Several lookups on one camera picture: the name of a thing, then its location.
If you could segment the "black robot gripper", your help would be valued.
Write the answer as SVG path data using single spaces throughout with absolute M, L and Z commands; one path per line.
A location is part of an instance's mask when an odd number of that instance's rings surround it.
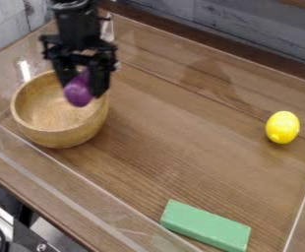
M 63 42 L 58 34 L 39 37 L 43 45 L 43 58 L 51 62 L 62 87 L 78 76 L 78 66 L 89 68 L 91 94 L 99 98 L 110 88 L 111 71 L 118 63 L 117 46 L 102 40 L 91 39 L 79 45 Z

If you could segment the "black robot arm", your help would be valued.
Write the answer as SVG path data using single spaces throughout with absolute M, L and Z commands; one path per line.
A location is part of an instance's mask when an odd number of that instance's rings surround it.
M 58 33 L 43 34 L 43 58 L 51 62 L 63 88 L 79 76 L 78 67 L 89 71 L 87 87 L 101 97 L 111 85 L 117 69 L 117 46 L 102 38 L 99 0 L 51 0 Z

